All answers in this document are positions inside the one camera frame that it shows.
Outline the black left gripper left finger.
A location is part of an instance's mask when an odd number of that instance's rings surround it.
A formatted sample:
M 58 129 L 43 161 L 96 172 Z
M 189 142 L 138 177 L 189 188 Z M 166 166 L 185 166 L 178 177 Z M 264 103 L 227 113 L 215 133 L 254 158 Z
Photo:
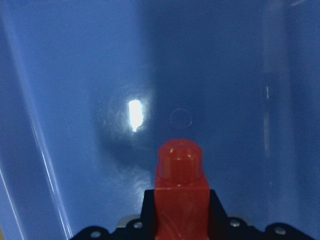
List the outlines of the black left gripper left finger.
M 156 224 L 156 207 L 154 190 L 145 190 L 140 212 L 140 221 L 144 225 Z

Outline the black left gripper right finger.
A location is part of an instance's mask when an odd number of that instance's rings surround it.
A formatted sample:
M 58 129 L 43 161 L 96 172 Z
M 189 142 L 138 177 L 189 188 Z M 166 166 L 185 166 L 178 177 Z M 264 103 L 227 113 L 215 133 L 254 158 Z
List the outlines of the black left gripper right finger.
M 209 196 L 209 224 L 225 224 L 227 220 L 228 216 L 225 209 L 216 192 L 211 189 Z

